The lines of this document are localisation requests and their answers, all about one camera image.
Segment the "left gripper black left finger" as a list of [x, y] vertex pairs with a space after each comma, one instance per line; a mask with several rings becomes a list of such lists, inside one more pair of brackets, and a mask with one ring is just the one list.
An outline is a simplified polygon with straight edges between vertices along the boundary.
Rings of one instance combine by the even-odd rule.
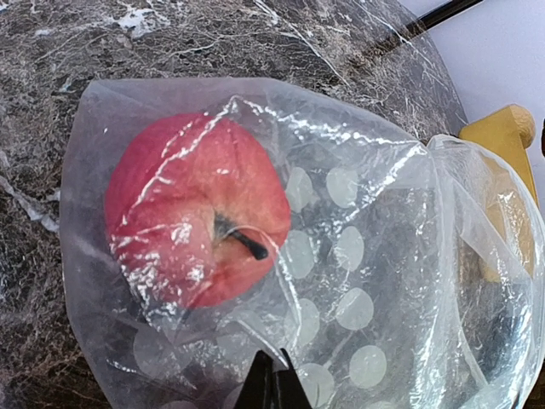
[[236, 409], [273, 408], [273, 359], [264, 351], [255, 354], [236, 401]]

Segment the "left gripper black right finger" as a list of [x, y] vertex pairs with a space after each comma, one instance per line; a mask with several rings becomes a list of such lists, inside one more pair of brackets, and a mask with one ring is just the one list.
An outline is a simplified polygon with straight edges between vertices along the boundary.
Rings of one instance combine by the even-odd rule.
[[276, 409], [312, 409], [286, 349], [280, 349], [287, 367], [272, 370], [272, 404]]

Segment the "clear polka dot zip bag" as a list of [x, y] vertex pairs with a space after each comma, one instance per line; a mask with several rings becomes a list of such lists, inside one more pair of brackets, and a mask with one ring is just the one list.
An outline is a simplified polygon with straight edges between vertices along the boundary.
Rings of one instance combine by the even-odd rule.
[[[248, 130], [290, 204], [272, 270], [213, 307], [133, 288], [106, 231], [128, 145], [184, 113]], [[286, 349], [312, 408], [521, 408], [544, 361], [544, 222], [526, 194], [530, 277], [485, 214], [484, 152], [268, 78], [92, 82], [60, 243], [69, 320], [109, 405], [236, 408], [255, 354], [284, 369]]]

